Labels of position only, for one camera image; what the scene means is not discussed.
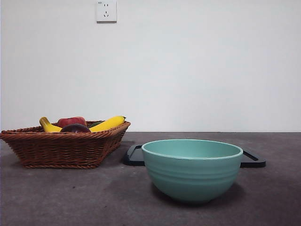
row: bowl rim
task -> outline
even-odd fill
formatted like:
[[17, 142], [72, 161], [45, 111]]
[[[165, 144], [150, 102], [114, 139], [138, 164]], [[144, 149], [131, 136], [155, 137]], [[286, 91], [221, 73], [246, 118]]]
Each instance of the bowl rim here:
[[[235, 147], [239, 150], [239, 153], [234, 154], [234, 155], [229, 155], [229, 156], [223, 156], [223, 157], [180, 157], [180, 156], [172, 156], [172, 155], [167, 155], [167, 154], [159, 154], [159, 153], [154, 153], [151, 152], [147, 149], [145, 149], [145, 146], [151, 143], [157, 143], [157, 142], [162, 142], [162, 141], [174, 141], [174, 140], [192, 140], [192, 141], [206, 141], [206, 142], [210, 142], [210, 143], [219, 143], [219, 144], [223, 144], [223, 145], [230, 145], [232, 147]], [[165, 157], [165, 158], [172, 158], [172, 159], [184, 159], [184, 160], [217, 160], [217, 159], [230, 159], [230, 158], [235, 158], [238, 157], [240, 155], [243, 154], [243, 149], [239, 146], [230, 144], [230, 143], [225, 143], [225, 142], [221, 142], [221, 141], [214, 141], [214, 140], [204, 140], [204, 139], [163, 139], [163, 140], [154, 140], [154, 141], [150, 141], [147, 142], [145, 144], [142, 145], [142, 150], [144, 152], [147, 152], [149, 154], [153, 154], [153, 155], [157, 155], [160, 157]]]

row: green bowl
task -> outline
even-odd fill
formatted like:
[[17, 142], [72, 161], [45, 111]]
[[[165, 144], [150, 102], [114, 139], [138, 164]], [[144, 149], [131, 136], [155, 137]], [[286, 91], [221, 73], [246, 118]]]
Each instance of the green bowl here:
[[153, 184], [181, 202], [205, 203], [226, 192], [240, 169], [243, 150], [195, 139], [169, 139], [142, 145]]

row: brown basket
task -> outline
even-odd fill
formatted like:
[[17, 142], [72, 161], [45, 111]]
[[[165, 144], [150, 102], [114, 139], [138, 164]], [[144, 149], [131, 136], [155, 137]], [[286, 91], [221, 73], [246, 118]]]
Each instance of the brown basket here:
[[[87, 121], [87, 126], [98, 121]], [[0, 134], [26, 168], [92, 169], [120, 146], [131, 123], [93, 133], [45, 133], [41, 126]]]

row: electrical outlet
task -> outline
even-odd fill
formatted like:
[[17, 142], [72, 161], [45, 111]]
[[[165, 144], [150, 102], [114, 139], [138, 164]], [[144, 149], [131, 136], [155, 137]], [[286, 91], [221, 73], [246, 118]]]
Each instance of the electrical outlet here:
[[96, 5], [97, 22], [117, 22], [117, 1], [99, 0]]

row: yellow banana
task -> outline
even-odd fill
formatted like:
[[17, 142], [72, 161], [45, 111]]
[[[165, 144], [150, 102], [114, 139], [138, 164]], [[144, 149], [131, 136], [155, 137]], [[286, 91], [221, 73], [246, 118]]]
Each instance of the yellow banana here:
[[91, 132], [99, 132], [107, 129], [111, 129], [113, 127], [119, 126], [124, 123], [124, 116], [114, 116], [96, 126], [90, 128]]
[[46, 133], [60, 132], [61, 127], [52, 125], [46, 117], [40, 118], [40, 124]]

